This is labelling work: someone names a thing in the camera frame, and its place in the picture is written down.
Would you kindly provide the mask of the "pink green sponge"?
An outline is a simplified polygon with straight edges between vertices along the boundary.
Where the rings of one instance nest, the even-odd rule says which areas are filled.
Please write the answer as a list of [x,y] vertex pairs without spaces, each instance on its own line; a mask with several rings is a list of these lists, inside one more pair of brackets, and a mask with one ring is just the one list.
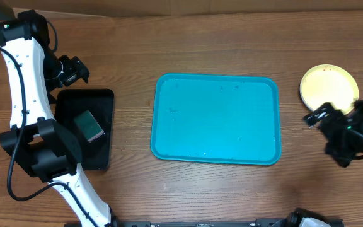
[[89,110],[76,116],[74,123],[89,143],[105,135],[104,130]]

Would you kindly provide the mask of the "yellow plate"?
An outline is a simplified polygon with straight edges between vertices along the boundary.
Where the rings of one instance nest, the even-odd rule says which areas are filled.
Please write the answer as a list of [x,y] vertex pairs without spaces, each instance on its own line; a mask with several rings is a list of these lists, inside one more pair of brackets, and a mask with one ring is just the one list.
[[346,70],[331,64],[309,69],[302,77],[299,93],[310,111],[328,102],[345,115],[353,110],[353,102],[359,99],[355,79]]

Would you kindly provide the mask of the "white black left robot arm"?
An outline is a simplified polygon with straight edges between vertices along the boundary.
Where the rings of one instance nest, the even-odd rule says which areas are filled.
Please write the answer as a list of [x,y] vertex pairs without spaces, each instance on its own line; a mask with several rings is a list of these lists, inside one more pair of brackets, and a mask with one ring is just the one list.
[[86,176],[109,166],[114,94],[71,88],[87,81],[89,70],[77,57],[55,55],[49,43],[56,35],[33,10],[0,22],[12,104],[10,128],[0,134],[0,145],[10,155],[10,167],[20,166],[60,193],[80,226],[119,226]]

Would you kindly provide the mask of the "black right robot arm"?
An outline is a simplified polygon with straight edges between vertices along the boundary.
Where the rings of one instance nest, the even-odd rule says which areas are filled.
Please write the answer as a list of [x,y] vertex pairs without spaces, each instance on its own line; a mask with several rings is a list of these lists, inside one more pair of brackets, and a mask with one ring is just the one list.
[[303,121],[318,130],[327,139],[325,154],[346,168],[354,160],[363,159],[363,100],[354,102],[354,112],[346,116],[330,102],[305,115]]

